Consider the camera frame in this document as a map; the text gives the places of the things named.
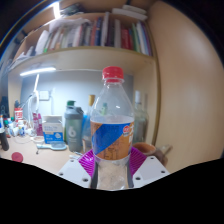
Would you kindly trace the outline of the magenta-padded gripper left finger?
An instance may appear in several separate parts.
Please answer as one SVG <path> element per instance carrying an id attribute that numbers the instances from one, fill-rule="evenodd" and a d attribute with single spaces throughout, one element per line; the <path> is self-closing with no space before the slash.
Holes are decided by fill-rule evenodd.
<path id="1" fill-rule="evenodd" d="M 59 170 L 58 176 L 83 188 L 97 187 L 97 166 L 93 151 L 82 156 L 72 156 Z"/>

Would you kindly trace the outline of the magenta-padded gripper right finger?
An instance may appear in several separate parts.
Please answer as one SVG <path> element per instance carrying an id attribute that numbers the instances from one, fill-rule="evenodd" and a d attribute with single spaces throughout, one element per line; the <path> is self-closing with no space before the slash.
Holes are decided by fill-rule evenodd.
<path id="1" fill-rule="evenodd" d="M 140 188 L 169 175 L 155 156 L 146 156 L 136 148 L 131 149 L 127 168 L 128 186 Z"/>

